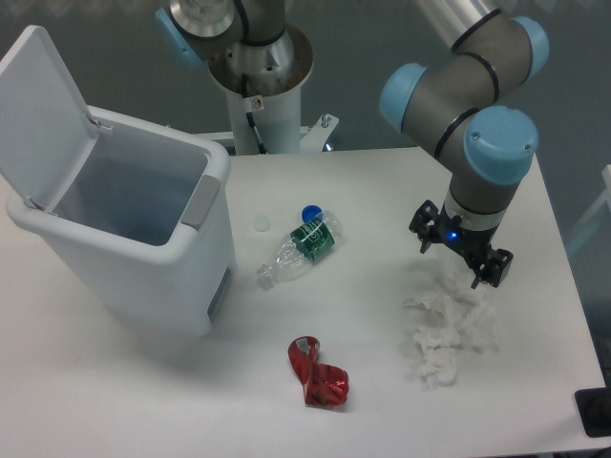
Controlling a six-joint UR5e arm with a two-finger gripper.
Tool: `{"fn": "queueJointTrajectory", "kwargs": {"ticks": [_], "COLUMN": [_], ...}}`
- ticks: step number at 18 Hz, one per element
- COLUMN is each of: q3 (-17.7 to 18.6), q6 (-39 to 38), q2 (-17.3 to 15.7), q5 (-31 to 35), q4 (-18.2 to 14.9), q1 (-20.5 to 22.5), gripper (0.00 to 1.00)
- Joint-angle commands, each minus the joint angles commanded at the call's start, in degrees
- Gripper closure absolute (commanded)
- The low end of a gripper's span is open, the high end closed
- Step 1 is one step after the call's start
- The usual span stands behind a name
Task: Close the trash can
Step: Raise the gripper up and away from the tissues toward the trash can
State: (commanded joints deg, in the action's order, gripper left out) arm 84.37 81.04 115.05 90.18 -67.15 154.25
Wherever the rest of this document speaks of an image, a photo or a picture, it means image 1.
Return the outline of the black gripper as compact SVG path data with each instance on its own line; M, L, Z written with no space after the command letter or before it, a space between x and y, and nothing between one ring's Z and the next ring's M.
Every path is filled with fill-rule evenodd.
M494 249L492 238L497 227L485 230L468 229L460 217L450 218L430 200L425 200L414 213L409 230L420 241L420 253L428 251L432 244L444 244L460 255L474 272L472 289L481 283L499 287L506 278L514 255L505 249Z

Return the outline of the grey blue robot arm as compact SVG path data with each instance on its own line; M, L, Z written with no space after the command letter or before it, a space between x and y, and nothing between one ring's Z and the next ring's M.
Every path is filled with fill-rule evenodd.
M422 1L426 19L452 52L439 70L396 70L379 110L451 173L444 203L424 202L410 230L423 249L442 244L476 282L498 286L513 256L493 236L538 147L537 127L499 99L538 73L549 56L544 29L507 17L493 1ZM240 155L298 153L301 88L313 66L307 38L282 1L167 1L159 28L189 66L206 64L224 89Z

